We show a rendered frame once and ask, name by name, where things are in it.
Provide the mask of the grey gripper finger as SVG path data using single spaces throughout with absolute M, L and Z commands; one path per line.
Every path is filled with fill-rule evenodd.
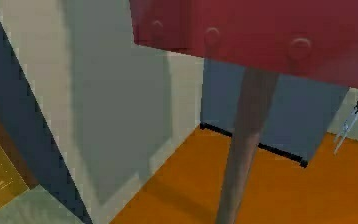
M 345 139 L 357 119 L 358 112 L 356 111 L 356 108 L 354 108 L 350 115 L 347 117 L 347 119 L 344 121 L 341 131 L 336 134 L 334 141 L 337 142 L 339 138 Z
M 344 121 L 342 125 L 342 129 L 337 133 L 334 138 L 334 143 L 336 144 L 334 153 L 337 153 L 343 144 L 344 140 L 347 138 L 349 132 L 353 128 L 354 124 L 358 120 L 358 111 L 352 111 L 347 119 Z

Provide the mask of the red wooden drawer desk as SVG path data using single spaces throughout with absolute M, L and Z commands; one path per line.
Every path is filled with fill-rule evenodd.
M 242 65 L 215 224 L 235 224 L 280 75 L 358 89 L 358 0 L 128 0 L 139 46 Z

